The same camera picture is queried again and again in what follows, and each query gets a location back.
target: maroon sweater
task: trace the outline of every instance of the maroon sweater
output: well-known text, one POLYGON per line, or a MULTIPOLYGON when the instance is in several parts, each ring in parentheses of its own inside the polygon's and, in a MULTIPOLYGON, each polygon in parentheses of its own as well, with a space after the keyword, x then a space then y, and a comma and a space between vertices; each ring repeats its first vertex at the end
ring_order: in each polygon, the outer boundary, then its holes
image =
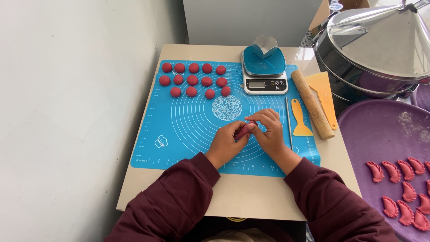
MULTIPOLYGON (((104 241, 179 241, 205 215, 219 178, 203 153, 180 161, 128 203, 104 241)), ((349 190, 335 172, 303 158, 284 181, 315 241, 398 242, 384 217, 349 190)), ((285 238, 277 241, 292 241, 288 235, 282 236, 285 238)))

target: table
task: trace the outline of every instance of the table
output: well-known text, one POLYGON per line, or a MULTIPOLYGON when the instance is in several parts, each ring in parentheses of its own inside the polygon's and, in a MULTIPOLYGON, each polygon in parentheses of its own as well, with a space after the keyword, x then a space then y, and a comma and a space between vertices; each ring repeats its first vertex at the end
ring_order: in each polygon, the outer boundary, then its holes
MULTIPOLYGON (((166 44, 161 50, 157 70, 160 61, 164 59, 240 62, 240 52, 244 49, 245 47, 241 46, 166 44)), ((298 66, 304 76, 320 72, 312 48, 280 49, 284 53, 286 63, 298 66)), ((361 196, 340 130, 335 130, 335 137, 329 140, 321 140, 315 135, 315 142, 321 155, 321 166, 336 171, 347 187, 361 196)), ((117 209, 123 211, 131 199, 151 185, 162 173, 163 170, 133 168, 129 164, 117 209)), ((206 215, 306 220, 296 206, 290 188, 281 177, 236 174, 221 174, 213 188, 213 198, 206 215)))

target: digital kitchen scale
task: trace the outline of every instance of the digital kitchen scale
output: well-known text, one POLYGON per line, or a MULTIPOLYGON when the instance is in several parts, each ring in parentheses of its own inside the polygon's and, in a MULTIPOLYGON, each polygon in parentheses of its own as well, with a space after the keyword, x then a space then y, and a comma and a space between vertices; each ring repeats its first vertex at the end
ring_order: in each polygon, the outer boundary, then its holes
POLYGON ((280 49, 260 59, 247 47, 241 53, 243 89, 249 95, 283 95, 288 91, 285 58, 280 49))

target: dough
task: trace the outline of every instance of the dough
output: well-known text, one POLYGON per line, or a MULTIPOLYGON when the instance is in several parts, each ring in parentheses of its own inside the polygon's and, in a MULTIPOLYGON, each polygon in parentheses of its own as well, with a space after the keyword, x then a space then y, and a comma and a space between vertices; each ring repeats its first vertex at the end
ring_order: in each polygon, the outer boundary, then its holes
POLYGON ((208 89, 205 92, 205 96, 206 96, 207 99, 212 99, 212 98, 215 97, 215 91, 212 90, 212 89, 208 89))
POLYGON ((420 193, 419 195, 421 200, 421 206, 417 208, 418 211, 420 211, 422 214, 429 215, 430 214, 430 198, 428 198, 426 195, 420 193))
POLYGON ((414 221, 414 213, 412 212, 412 209, 404 201, 397 200, 397 205, 402 213, 399 222, 405 226, 411 225, 414 221))
POLYGON ((414 222, 412 222, 412 225, 421 231, 430 230, 429 220, 420 211, 415 211, 415 218, 414 222))
POLYGON ((199 79, 197 79, 195 75, 190 75, 187 77, 187 82, 189 85, 195 86, 197 83, 199 83, 199 79))
POLYGON ((195 89, 194 87, 188 87, 187 90, 185 91, 185 93, 189 96, 189 97, 194 97, 197 95, 197 89, 195 89))
POLYGON ((212 85, 212 79, 210 77, 203 77, 202 78, 202 85, 205 87, 209 87, 212 85))
POLYGON ((390 218, 395 218, 399 214, 396 203, 389 197, 382 196, 382 202, 384 203, 384 213, 390 218))
POLYGON ((217 73, 218 75, 224 75, 224 73, 225 73, 225 67, 224 67, 223 65, 219 65, 219 66, 216 68, 216 73, 217 73))
POLYGON ((161 76, 160 79, 158 80, 160 82, 161 85, 163 86, 168 86, 170 85, 170 78, 168 76, 161 76))
POLYGON ((191 73, 197 73, 199 71, 199 65, 197 63, 192 63, 189 67, 188 70, 191 73))
POLYGON ((414 179, 415 177, 414 170, 412 169, 412 167, 402 160, 397 160, 397 164, 400 166, 400 169, 402 169, 403 175, 405 176, 405 180, 412 181, 412 179, 414 179))
POLYGON ((417 198, 417 193, 411 184, 403 182, 403 200, 406 202, 414 201, 417 198))
POLYGON ((175 83, 176 85, 181 85, 183 81, 184 81, 184 78, 181 75, 176 75, 173 78, 173 83, 175 83))
POLYGON ((411 163, 412 167, 415 169, 415 174, 422 175, 424 172, 426 172, 426 168, 424 167, 424 164, 421 163, 421 161, 408 157, 409 163, 411 163))
POLYGON ((181 89, 173 87, 172 89, 170 89, 170 95, 172 97, 179 97, 181 95, 181 89))
POLYGON ((166 63, 164 63, 164 64, 161 66, 161 69, 162 69, 164 72, 171 72, 171 71, 172 71, 172 64, 170 64, 170 63, 166 62, 166 63))
POLYGON ((228 96, 228 95, 230 95, 230 88, 229 87, 227 87, 227 86, 225 86, 225 87, 223 87, 222 89, 221 89, 221 95, 223 95, 223 96, 228 96))
POLYGON ((381 169, 381 167, 378 166, 373 161, 366 162, 366 165, 369 166, 370 171, 372 171, 372 174, 373 174, 372 181, 375 183, 382 181, 382 178, 384 177, 384 171, 381 169))
POLYGON ((390 174, 390 181, 392 183, 397 183, 400 181, 400 171, 399 169, 397 169, 397 166, 391 162, 388 161, 383 161, 382 165, 385 167, 385 169, 388 171, 388 173, 390 174))
POLYGON ((216 84, 217 84, 219 87, 225 87, 225 85, 227 85, 227 79, 225 79, 225 78, 218 78, 218 79, 216 80, 216 84))
POLYGON ((424 165, 426 165, 427 169, 430 172, 430 162, 426 161, 426 162, 424 162, 424 165))
POLYGON ((204 73, 211 73, 212 72, 211 64, 208 64, 208 63, 204 64, 202 67, 202 70, 204 73))
MULTIPOLYGON (((248 124, 255 124, 258 126, 258 124, 254 121, 249 121, 248 124)), ((251 133, 251 131, 248 129, 248 124, 246 124, 245 126, 242 127, 242 129, 234 137, 234 140, 240 140, 245 134, 251 133)))
POLYGON ((185 71, 185 65, 182 63, 178 63, 175 65, 175 72, 182 73, 185 71))

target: chef hat logo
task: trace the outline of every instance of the chef hat logo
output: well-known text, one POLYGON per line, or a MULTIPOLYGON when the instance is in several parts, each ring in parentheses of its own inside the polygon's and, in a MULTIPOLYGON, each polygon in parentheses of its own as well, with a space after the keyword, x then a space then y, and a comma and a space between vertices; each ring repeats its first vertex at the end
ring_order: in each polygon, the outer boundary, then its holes
POLYGON ((165 147, 168 145, 167 138, 165 138, 163 135, 158 136, 158 139, 154 143, 157 148, 165 147))

